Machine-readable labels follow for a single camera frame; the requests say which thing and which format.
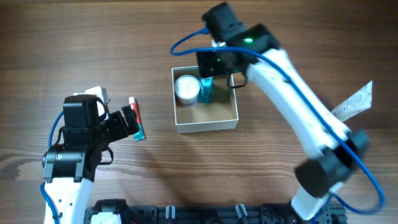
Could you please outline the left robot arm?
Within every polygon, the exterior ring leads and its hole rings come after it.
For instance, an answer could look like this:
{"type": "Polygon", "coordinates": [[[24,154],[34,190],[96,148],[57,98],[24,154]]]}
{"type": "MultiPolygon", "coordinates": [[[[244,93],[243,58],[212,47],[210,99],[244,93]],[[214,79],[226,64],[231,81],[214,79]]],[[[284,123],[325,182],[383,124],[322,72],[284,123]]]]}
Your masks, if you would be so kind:
{"type": "Polygon", "coordinates": [[[110,113],[100,97],[83,94],[66,97],[60,116],[63,142],[50,143],[42,158],[44,222],[83,223],[96,168],[105,164],[102,153],[111,151],[110,143],[139,132],[137,112],[128,105],[110,113]]]}

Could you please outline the white cardboard box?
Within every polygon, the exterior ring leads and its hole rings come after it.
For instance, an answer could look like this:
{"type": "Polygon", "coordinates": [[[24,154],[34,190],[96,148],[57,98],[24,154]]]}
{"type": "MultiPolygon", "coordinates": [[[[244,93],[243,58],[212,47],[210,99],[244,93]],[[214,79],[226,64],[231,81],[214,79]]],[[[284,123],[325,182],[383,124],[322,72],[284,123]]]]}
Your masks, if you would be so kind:
{"type": "Polygon", "coordinates": [[[233,78],[215,77],[213,93],[209,103],[195,103],[183,106],[174,95],[174,117],[178,133],[194,133],[234,129],[239,121],[238,106],[234,89],[227,86],[233,78]]]}

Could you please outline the blue mouthwash bottle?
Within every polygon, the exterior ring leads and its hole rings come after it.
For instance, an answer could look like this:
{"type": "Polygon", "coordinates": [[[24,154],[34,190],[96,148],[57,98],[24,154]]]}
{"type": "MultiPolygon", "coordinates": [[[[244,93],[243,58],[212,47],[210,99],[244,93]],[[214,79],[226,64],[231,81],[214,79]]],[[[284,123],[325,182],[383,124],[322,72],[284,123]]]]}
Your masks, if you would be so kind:
{"type": "Polygon", "coordinates": [[[213,93],[213,77],[200,78],[200,94],[199,101],[202,103],[209,103],[213,93]]]}

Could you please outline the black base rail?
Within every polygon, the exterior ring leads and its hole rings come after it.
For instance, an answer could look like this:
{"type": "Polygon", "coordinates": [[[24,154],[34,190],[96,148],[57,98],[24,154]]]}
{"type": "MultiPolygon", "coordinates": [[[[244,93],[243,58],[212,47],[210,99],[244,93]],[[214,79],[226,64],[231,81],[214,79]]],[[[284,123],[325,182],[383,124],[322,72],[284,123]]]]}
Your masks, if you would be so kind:
{"type": "Polygon", "coordinates": [[[319,216],[302,220],[289,203],[243,204],[228,207],[156,207],[129,206],[122,199],[99,200],[85,211],[87,223],[332,223],[347,224],[346,210],[331,203],[321,209],[319,216]]]}

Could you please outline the white round cream jar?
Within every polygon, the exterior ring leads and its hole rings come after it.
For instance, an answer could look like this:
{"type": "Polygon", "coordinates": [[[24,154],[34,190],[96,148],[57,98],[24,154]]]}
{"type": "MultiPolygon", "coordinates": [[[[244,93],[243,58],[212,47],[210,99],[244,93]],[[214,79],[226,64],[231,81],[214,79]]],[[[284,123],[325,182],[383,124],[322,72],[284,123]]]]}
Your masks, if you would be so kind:
{"type": "Polygon", "coordinates": [[[197,103],[200,84],[192,75],[182,75],[174,83],[174,93],[182,106],[192,106],[197,103]]]}

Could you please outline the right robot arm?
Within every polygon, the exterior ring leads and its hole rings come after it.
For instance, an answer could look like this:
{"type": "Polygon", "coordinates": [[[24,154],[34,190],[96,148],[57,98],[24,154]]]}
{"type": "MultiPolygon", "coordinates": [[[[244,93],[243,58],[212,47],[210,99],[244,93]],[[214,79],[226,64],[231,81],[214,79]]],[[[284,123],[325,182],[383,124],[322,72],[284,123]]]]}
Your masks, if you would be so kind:
{"type": "Polygon", "coordinates": [[[332,115],[265,25],[245,27],[226,2],[201,18],[213,38],[212,47],[197,52],[201,74],[241,72],[269,97],[301,142],[308,160],[295,168],[300,187],[290,204],[301,220],[313,221],[350,175],[364,169],[368,136],[332,115]]]}

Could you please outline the white lotion tube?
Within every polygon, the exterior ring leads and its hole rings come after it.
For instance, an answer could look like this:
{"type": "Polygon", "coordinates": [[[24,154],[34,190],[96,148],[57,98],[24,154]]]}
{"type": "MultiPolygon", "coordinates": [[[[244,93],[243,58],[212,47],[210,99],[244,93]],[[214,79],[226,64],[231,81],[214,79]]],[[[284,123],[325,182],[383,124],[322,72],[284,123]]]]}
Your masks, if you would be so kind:
{"type": "Polygon", "coordinates": [[[355,94],[334,108],[331,113],[341,122],[369,109],[373,98],[373,82],[370,81],[355,94]]]}

